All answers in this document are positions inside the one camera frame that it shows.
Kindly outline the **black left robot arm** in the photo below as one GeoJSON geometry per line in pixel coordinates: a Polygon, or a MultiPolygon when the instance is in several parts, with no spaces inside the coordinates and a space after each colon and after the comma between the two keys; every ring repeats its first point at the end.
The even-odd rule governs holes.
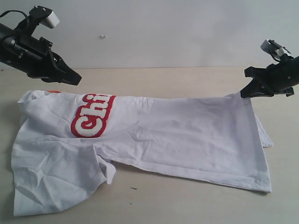
{"type": "Polygon", "coordinates": [[[78,85],[81,76],[51,49],[47,39],[36,39],[0,25],[0,61],[47,83],[78,85]]]}

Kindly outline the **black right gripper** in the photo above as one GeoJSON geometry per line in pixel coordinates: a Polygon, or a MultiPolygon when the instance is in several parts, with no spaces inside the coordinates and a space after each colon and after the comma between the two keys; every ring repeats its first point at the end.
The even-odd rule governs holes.
{"type": "Polygon", "coordinates": [[[285,59],[266,68],[248,67],[245,77],[261,79],[251,81],[241,91],[242,98],[273,97],[274,95],[294,95],[293,87],[297,85],[297,58],[285,59]]]}

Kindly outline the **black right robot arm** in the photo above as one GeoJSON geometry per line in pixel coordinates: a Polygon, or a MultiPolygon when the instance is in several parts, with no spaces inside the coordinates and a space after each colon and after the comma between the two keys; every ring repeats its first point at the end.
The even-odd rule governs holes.
{"type": "Polygon", "coordinates": [[[294,95],[293,87],[299,84],[299,58],[283,56],[277,64],[266,68],[248,67],[244,74],[252,80],[241,90],[242,98],[289,97],[294,95]]]}

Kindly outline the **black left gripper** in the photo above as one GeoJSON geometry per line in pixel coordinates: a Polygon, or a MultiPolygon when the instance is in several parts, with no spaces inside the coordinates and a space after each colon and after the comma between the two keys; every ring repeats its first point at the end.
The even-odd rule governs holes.
{"type": "Polygon", "coordinates": [[[46,83],[78,85],[82,77],[51,50],[51,42],[26,35],[9,37],[9,64],[46,83]]]}

